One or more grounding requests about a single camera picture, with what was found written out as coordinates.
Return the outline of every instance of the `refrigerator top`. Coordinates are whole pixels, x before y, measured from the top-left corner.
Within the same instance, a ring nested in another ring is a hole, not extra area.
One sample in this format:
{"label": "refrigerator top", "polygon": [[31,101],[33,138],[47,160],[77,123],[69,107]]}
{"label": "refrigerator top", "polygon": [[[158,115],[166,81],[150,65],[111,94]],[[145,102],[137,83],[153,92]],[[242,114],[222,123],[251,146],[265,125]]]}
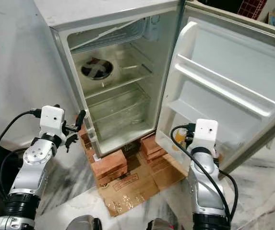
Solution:
{"label": "refrigerator top", "polygon": [[149,7],[155,9],[177,5],[180,0],[34,0],[34,2],[48,26],[56,28],[120,12],[140,13]]}

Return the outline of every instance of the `orange object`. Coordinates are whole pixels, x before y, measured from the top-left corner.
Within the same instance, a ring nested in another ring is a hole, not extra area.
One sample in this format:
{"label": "orange object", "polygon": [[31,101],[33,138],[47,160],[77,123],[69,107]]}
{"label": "orange object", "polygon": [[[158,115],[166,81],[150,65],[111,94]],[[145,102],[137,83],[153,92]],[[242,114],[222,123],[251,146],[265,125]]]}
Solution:
{"label": "orange object", "polygon": [[[178,129],[175,135],[175,141],[178,142],[180,145],[183,146],[186,137],[186,131],[183,128]],[[173,145],[172,149],[175,151],[179,151],[178,147]]]}

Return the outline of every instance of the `crisper drawer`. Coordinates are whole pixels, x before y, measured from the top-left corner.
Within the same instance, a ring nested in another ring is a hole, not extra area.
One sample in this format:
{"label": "crisper drawer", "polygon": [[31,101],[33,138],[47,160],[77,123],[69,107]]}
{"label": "crisper drawer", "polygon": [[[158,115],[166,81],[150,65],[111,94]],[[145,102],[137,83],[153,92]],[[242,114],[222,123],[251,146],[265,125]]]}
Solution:
{"label": "crisper drawer", "polygon": [[149,100],[135,83],[87,99],[99,142],[145,122]]}

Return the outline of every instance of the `brick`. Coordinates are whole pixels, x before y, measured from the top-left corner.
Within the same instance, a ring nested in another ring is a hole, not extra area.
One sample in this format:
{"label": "brick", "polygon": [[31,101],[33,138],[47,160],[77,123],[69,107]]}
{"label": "brick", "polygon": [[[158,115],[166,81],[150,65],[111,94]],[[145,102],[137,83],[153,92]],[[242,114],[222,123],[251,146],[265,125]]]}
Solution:
{"label": "brick", "polygon": [[144,158],[147,160],[147,163],[150,163],[152,160],[167,154],[167,152],[164,149],[160,149],[159,151],[156,151],[150,155],[146,155],[143,151],[142,151],[142,153],[143,153]]}
{"label": "brick", "polygon": [[145,155],[150,155],[151,153],[157,152],[162,148],[155,142],[155,136],[150,136],[142,140],[141,150]]}
{"label": "brick", "polygon": [[86,153],[86,156],[87,156],[87,158],[88,158],[88,162],[90,163],[90,164],[92,164],[92,163],[94,163],[95,162],[95,159],[94,159],[94,154],[96,154],[95,153],[95,150],[94,149],[86,149],[85,150],[85,153]]}
{"label": "brick", "polygon": [[96,179],[101,179],[116,170],[123,168],[127,165],[127,160],[121,150],[118,150],[100,161],[91,163],[92,170]]}
{"label": "brick", "polygon": [[97,179],[97,183],[100,185],[100,186],[103,186],[115,179],[117,179],[118,177],[126,174],[128,172],[128,166],[124,166],[118,170],[116,170],[115,172],[112,172],[110,173],[109,175],[101,178],[101,179]]}

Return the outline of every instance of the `black base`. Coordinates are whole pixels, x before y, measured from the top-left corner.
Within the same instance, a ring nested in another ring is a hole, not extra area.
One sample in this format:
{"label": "black base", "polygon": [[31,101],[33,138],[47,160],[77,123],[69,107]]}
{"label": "black base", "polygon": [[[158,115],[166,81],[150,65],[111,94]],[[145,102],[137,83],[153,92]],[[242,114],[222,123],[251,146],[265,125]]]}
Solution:
{"label": "black base", "polygon": [[230,230],[230,225],[226,217],[193,214],[194,230]]}

